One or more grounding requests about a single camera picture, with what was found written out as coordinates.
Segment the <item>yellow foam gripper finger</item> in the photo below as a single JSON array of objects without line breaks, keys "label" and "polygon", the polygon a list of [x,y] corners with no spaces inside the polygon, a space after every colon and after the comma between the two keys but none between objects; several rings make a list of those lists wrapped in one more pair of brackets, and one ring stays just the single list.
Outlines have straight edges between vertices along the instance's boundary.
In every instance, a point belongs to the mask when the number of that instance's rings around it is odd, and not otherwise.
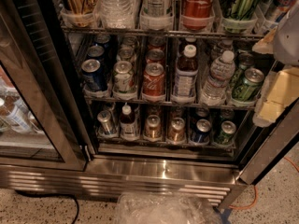
[{"label": "yellow foam gripper finger", "polygon": [[274,28],[270,30],[264,38],[259,40],[257,43],[255,43],[252,47],[252,50],[256,53],[260,54],[273,54],[275,52],[274,50],[274,37],[276,34],[277,29]]},{"label": "yellow foam gripper finger", "polygon": [[253,123],[258,127],[273,124],[299,97],[299,67],[287,65],[279,72],[270,71],[256,103]]}]

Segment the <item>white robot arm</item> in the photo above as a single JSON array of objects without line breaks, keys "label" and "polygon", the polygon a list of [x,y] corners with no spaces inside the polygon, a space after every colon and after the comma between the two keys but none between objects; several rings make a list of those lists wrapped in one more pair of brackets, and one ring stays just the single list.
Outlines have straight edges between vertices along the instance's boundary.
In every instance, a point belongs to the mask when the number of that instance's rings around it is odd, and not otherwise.
[{"label": "white robot arm", "polygon": [[299,97],[299,2],[264,38],[257,42],[253,51],[273,54],[285,67],[270,72],[263,83],[261,97],[254,109],[253,123],[268,127]]}]

